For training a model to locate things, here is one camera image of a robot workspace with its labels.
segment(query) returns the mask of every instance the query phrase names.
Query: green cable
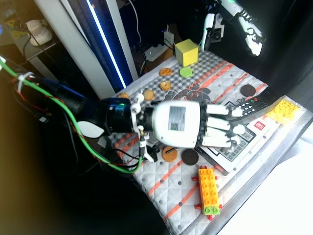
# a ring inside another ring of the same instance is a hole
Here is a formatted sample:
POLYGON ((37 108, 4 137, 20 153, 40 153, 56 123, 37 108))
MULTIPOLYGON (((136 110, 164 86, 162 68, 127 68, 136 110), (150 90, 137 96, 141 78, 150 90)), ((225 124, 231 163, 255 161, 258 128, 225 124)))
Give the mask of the green cable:
MULTIPOLYGON (((13 77, 17 77, 18 75, 13 71, 11 70, 1 59, 0 57, 0 66, 3 67, 11 76, 13 77)), ((120 168, 116 165, 113 165, 109 160, 107 160, 106 158, 104 158, 103 156, 101 156, 99 153, 97 153, 89 144, 88 142, 83 138, 82 136, 82 132, 78 126, 78 123, 73 115, 73 113, 71 112, 71 110, 64 104, 62 103, 60 100, 56 99, 53 97, 53 95, 51 95, 49 92, 47 92, 46 90, 42 89, 41 87, 37 86, 36 84, 24 79, 23 83, 37 91, 39 91, 40 93, 48 96, 53 102, 55 102, 56 104, 58 104, 59 106, 61 106, 64 111, 68 114, 69 118, 72 120, 73 122, 73 125, 78 133, 78 136, 80 138, 80 140, 82 141, 82 143, 84 144, 84 146, 86 147, 86 149, 88 149, 88 151, 94 155, 96 158, 98 158, 99 160, 103 161, 104 163, 107 163, 109 166, 111 166, 112 168, 116 169, 116 170, 119 170, 123 173, 128 173, 128 174, 132 174, 134 172, 136 172, 140 166, 141 166, 141 162, 142 162, 142 157, 139 157, 139 160, 138 160, 138 164, 136 166, 135 169, 133 170, 126 170, 126 169, 123 169, 123 168, 120 168)))

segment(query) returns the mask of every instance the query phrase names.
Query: black remote control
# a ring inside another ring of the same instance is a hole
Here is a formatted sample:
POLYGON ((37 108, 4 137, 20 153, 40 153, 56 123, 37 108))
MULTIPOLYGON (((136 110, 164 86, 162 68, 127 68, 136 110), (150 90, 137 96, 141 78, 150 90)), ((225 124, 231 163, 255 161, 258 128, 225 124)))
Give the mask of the black remote control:
POLYGON ((273 89, 267 87, 259 95, 241 102, 236 107, 243 109, 242 117, 229 117, 233 124, 248 124, 272 111, 285 96, 279 96, 273 89))

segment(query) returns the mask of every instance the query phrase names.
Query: qr code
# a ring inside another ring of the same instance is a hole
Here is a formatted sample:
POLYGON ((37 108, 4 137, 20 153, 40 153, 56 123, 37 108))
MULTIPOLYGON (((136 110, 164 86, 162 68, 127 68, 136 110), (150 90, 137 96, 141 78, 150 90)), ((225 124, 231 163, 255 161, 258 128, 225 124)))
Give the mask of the qr code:
POLYGON ((171 130, 178 131, 178 123, 171 123, 171 130))

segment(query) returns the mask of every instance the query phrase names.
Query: orange lego block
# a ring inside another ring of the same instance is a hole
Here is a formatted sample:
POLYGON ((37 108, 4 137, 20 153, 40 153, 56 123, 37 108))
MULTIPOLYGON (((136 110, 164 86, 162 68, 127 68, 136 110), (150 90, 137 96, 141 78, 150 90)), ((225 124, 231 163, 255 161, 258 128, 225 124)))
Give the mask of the orange lego block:
POLYGON ((218 207, 219 196, 213 169, 199 169, 199 185, 203 207, 218 207))

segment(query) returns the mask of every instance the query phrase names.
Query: power strip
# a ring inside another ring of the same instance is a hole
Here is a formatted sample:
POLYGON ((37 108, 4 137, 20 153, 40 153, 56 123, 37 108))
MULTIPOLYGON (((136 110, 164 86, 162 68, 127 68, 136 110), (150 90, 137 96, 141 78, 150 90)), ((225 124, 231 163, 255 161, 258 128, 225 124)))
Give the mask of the power strip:
MULTIPOLYGON (((164 38, 168 40, 171 45, 174 44, 174 34, 170 32, 164 32, 164 38)), ((155 61, 161 54, 163 54, 168 49, 167 46, 162 46, 161 44, 157 45, 157 47, 150 47, 145 51, 146 59, 150 62, 155 61)))

